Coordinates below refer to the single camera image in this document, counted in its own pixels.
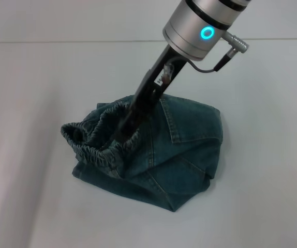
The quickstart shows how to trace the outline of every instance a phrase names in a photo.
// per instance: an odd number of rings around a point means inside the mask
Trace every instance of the denim fabric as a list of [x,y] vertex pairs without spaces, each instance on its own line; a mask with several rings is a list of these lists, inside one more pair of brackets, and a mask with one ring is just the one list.
[[82,122],[62,126],[78,160],[72,174],[114,194],[176,211],[214,178],[222,143],[220,112],[163,95],[131,139],[100,151],[131,99],[99,103]]

